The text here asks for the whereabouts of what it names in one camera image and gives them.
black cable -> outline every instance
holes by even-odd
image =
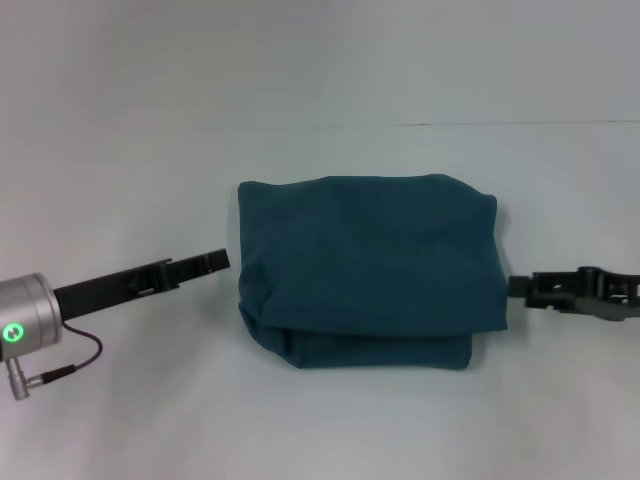
[[[70,332],[73,332],[73,333],[75,333],[77,335],[81,335],[83,337],[90,338],[91,340],[93,340],[94,342],[96,342],[98,344],[98,351],[93,355],[93,357],[91,357],[87,361],[82,362],[80,365],[75,365],[76,370],[80,370],[81,368],[84,368],[87,365],[90,365],[91,363],[95,362],[98,359],[98,357],[100,356],[100,354],[102,354],[102,340],[100,340],[98,337],[96,337],[92,333],[87,333],[87,332],[84,332],[82,330],[78,330],[77,328],[70,327],[69,325],[66,324],[66,322],[63,322],[62,326],[64,328],[66,328],[67,330],[69,330]]]

white wall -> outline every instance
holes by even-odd
[[[234,263],[77,320],[103,357],[28,401],[0,382],[2,478],[637,478],[638,322],[516,302],[466,372],[293,370],[237,312],[234,195],[448,173],[498,197],[505,269],[638,273],[639,13],[2,0],[0,277],[63,286],[223,246]],[[67,335],[23,367],[92,349]]]

green led light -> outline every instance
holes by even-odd
[[[4,327],[2,336],[9,343],[14,343],[24,337],[24,328],[19,323],[10,323]]]

folded fabric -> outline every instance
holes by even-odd
[[[328,177],[238,189],[240,311],[299,368],[461,369],[504,330],[496,199],[445,175]]]

white table surface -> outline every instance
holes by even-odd
[[[78,319],[105,352],[14,403],[7,479],[637,479],[640,322],[510,303],[464,372],[300,371],[236,305],[237,184],[446,173],[506,273],[639,273],[640,7],[584,0],[2,0],[0,276],[227,247]],[[93,344],[23,359],[28,374]]]

